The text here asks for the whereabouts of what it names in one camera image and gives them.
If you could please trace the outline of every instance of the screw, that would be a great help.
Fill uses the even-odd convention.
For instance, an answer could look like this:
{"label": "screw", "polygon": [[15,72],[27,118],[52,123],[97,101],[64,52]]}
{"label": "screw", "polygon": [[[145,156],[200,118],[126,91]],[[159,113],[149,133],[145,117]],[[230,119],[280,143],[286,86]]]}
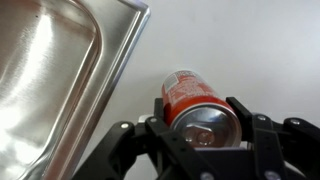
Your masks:
{"label": "screw", "polygon": [[152,118],[150,121],[151,122],[157,122],[157,119],[156,118]]}
{"label": "screw", "polygon": [[274,171],[266,171],[264,176],[267,180],[281,180],[280,175]]}
{"label": "screw", "polygon": [[297,119],[291,119],[290,122],[291,122],[292,124],[295,124],[295,125],[299,125],[299,124],[300,124],[300,121],[297,120]]}
{"label": "screw", "polygon": [[201,180],[214,180],[214,177],[212,176],[211,173],[203,172],[203,173],[201,173],[200,179]]}
{"label": "screw", "polygon": [[128,123],[123,123],[123,124],[121,124],[121,128],[123,128],[123,129],[126,129],[126,128],[128,128],[129,127],[129,124]]}
{"label": "screw", "polygon": [[258,119],[261,120],[261,121],[265,121],[267,118],[264,117],[264,116],[258,116]]}

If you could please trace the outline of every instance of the red can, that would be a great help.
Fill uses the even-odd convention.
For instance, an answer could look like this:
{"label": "red can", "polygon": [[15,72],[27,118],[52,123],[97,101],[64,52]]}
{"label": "red can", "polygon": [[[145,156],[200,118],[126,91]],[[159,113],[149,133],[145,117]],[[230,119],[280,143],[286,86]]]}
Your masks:
{"label": "red can", "polygon": [[241,126],[232,108],[196,73],[171,74],[162,97],[166,123],[193,147],[240,145]]}

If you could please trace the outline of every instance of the stainless steel sink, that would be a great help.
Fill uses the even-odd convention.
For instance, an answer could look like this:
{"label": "stainless steel sink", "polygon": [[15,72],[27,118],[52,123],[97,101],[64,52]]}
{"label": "stainless steel sink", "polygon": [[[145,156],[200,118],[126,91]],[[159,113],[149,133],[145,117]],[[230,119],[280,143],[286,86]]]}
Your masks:
{"label": "stainless steel sink", "polygon": [[149,9],[0,0],[0,179],[69,179]]}

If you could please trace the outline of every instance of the white wall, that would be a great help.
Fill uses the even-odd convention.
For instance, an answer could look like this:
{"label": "white wall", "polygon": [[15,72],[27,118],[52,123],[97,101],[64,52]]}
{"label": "white wall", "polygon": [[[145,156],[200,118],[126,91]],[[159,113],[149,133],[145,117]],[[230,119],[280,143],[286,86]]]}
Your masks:
{"label": "white wall", "polygon": [[[235,96],[251,111],[320,127],[320,1],[143,2],[151,18],[84,157],[113,123],[152,113],[164,78],[179,69],[198,72],[222,97]],[[139,161],[132,178],[152,179],[149,167]]]}

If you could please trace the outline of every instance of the soda can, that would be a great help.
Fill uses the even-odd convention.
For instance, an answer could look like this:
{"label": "soda can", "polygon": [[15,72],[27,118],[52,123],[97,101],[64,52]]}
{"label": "soda can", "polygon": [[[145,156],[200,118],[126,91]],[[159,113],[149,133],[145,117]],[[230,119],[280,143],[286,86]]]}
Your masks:
{"label": "soda can", "polygon": [[178,71],[163,83],[165,122],[195,148],[233,147],[241,126],[232,108],[196,73]]}

